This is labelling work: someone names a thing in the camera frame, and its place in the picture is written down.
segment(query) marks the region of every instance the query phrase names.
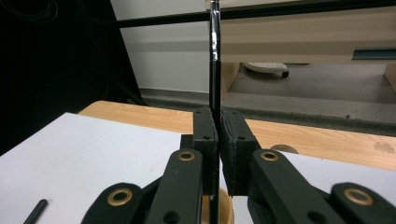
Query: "black pen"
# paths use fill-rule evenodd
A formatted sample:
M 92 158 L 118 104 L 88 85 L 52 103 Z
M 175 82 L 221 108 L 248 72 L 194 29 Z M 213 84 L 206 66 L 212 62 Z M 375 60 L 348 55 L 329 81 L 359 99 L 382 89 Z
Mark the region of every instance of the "black pen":
M 49 202 L 45 199 L 40 200 L 40 202 L 38 202 L 38 204 L 35 206 L 35 209 L 33 209 L 32 213 L 29 215 L 26 221 L 23 222 L 23 224 L 34 224 L 43 213 L 48 203 Z

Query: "dark background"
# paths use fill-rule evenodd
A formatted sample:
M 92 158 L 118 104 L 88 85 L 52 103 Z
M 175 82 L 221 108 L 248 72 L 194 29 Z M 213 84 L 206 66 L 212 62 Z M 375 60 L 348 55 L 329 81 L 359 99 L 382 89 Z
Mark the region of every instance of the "dark background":
M 0 0 L 0 155 L 64 112 L 98 101 L 138 102 L 140 92 L 109 0 L 56 0 L 41 22 L 24 21 Z M 23 15 L 43 11 L 49 0 L 13 0 Z

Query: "gray floor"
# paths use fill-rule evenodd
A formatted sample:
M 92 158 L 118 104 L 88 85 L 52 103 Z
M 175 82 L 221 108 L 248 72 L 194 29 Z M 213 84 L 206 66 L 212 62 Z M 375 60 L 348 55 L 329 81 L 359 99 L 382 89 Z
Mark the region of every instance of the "gray floor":
M 262 119 L 362 133 L 396 135 L 396 93 L 384 64 L 287 64 L 288 78 L 241 66 L 222 106 Z M 141 90 L 149 105 L 193 110 L 196 92 Z

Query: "brass ring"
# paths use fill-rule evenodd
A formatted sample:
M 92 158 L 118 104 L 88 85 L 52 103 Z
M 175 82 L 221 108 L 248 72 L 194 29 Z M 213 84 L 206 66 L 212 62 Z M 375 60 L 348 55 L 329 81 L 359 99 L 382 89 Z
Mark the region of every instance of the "brass ring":
M 121 199 L 115 199 L 115 196 L 119 193 L 124 193 L 126 196 Z M 108 195 L 107 202 L 112 206 L 121 206 L 131 201 L 132 197 L 133 194 L 130 189 L 115 189 Z
M 181 161 L 192 161 L 195 158 L 195 155 L 191 152 L 185 151 L 185 152 L 180 152 L 178 154 L 178 158 Z
M 263 152 L 261 154 L 262 158 L 266 161 L 277 161 L 279 157 L 274 152 Z
M 344 194 L 353 203 L 358 203 L 365 206 L 369 206 L 374 203 L 372 196 L 359 189 L 346 189 L 344 190 Z

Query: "wooden tabletop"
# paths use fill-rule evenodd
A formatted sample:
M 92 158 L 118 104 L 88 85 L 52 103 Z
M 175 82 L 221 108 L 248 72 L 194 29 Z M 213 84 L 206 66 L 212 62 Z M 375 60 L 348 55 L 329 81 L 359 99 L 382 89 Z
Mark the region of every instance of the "wooden tabletop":
M 98 101 L 79 114 L 176 133 L 192 133 L 191 112 Z M 265 148 L 282 144 L 294 147 L 306 156 L 396 171 L 395 137 L 252 119 L 247 119 L 247 124 Z

